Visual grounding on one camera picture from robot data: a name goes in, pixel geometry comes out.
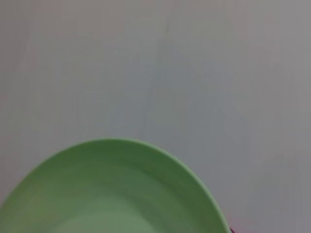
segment green plastic bowl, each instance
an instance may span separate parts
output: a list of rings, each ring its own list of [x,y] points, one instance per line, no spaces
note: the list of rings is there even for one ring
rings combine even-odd
[[[32,171],[0,209],[0,233],[230,233],[214,198],[146,143],[79,144]]]

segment white wall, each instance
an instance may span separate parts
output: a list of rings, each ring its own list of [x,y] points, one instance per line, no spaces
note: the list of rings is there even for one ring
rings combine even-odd
[[[238,233],[311,227],[307,0],[3,0],[0,201],[98,137],[163,149]]]

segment green bowl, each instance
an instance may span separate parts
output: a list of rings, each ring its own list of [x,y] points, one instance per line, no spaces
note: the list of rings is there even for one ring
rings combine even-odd
[[[48,159],[9,195],[0,233],[230,233],[212,195],[146,143],[105,139]]]

